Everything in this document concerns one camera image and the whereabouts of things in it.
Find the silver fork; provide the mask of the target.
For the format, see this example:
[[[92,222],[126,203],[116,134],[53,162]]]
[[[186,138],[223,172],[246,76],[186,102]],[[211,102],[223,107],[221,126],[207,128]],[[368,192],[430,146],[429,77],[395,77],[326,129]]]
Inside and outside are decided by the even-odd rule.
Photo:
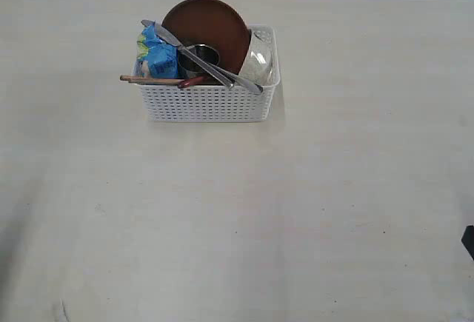
[[[218,51],[212,48],[211,46],[208,46],[206,44],[193,44],[190,46],[186,46],[186,48],[192,53],[195,53],[200,58],[204,59],[205,61],[217,66],[217,69],[221,71],[224,75],[226,75],[226,77],[228,77],[234,84],[239,85],[256,95],[263,93],[262,86],[257,85],[253,81],[242,78],[227,70],[224,70],[223,68],[220,68],[220,55]],[[211,77],[208,73],[203,71],[200,66],[196,65],[187,57],[183,56],[179,51],[177,51],[177,63],[179,74],[184,80],[189,78],[195,78],[197,76],[206,76],[207,80],[204,81],[202,84],[209,84],[211,81],[215,81],[215,79]]]

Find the reddish brown wooden spoon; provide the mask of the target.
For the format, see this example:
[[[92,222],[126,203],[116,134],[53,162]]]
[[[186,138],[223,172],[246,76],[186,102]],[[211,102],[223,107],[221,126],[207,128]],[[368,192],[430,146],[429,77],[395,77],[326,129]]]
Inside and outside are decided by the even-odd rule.
[[[188,87],[193,87],[193,86],[196,86],[196,85],[200,85],[206,80],[207,80],[206,76],[197,76],[195,78],[185,79],[177,85],[177,88],[186,89]]]

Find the silver table knife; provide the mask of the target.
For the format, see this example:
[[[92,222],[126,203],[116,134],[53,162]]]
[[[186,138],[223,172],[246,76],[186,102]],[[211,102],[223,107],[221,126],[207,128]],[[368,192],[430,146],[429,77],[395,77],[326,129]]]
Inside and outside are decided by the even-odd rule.
[[[155,21],[144,19],[141,23],[145,27],[153,26],[155,34],[167,42],[168,44],[173,45],[183,56],[187,57],[189,60],[194,62],[196,65],[200,66],[203,71],[208,73],[211,77],[217,80],[220,84],[224,85],[227,88],[232,88],[234,83],[226,77],[221,71],[217,69],[217,66],[205,61],[204,59],[197,56],[195,53],[192,53],[188,50],[169,30]]]

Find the clear glass bowl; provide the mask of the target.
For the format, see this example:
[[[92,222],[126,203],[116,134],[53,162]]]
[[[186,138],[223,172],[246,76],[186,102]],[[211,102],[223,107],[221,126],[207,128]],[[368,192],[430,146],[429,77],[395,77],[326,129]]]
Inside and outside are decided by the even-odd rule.
[[[265,86],[270,78],[273,66],[273,54],[270,44],[253,30],[249,30],[250,43],[239,76]]]

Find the white perforated plastic basket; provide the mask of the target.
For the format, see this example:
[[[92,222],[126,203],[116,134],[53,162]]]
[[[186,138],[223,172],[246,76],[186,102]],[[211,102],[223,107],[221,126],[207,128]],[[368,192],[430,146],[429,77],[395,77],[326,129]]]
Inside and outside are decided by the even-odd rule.
[[[252,24],[252,30],[272,53],[272,69],[263,93],[255,95],[240,86],[227,89],[217,84],[179,89],[168,84],[137,84],[148,115],[168,122],[258,122],[267,118],[273,94],[281,83],[275,30]]]

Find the blue snack packet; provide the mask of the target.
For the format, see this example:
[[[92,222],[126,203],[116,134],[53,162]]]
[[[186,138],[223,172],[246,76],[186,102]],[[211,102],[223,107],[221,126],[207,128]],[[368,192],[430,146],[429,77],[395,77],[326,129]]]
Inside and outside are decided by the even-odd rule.
[[[176,48],[155,33],[155,23],[144,26],[137,38],[137,62],[139,75],[145,78],[178,78]]]

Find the wooden chopstick lower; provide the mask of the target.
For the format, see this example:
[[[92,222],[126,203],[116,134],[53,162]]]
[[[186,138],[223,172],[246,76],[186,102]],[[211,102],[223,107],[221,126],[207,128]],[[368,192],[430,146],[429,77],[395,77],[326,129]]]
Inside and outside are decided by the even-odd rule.
[[[132,78],[127,80],[131,84],[140,85],[164,85],[164,86],[176,86],[182,80],[181,79],[154,79],[154,78]]]

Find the wooden chopstick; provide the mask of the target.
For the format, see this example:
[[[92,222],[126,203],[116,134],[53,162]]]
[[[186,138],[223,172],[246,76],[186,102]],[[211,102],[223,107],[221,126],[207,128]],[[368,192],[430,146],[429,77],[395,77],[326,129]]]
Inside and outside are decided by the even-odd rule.
[[[125,76],[120,75],[121,81],[127,81],[133,84],[161,84],[161,85],[176,85],[182,82],[182,79],[175,78],[145,78],[140,76]]]
[[[164,85],[164,86],[176,86],[182,80],[181,79],[154,79],[154,78],[132,78],[127,80],[131,84],[140,85]]]

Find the brown round wooden plate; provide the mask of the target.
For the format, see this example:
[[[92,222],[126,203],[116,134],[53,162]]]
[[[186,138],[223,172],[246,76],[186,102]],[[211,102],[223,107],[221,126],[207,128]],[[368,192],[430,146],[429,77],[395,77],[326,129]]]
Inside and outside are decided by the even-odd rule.
[[[241,16],[220,0],[184,0],[161,22],[182,44],[206,44],[218,51],[219,66],[239,73],[250,45]]]

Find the wooden chopstick upper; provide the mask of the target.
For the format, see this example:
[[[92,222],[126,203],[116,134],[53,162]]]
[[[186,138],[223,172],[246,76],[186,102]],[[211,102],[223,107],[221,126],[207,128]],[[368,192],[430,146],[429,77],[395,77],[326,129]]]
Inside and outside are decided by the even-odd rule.
[[[175,78],[145,78],[140,76],[125,76],[120,75],[121,81],[127,81],[133,84],[161,84],[161,85],[176,85],[182,82],[182,79]]]

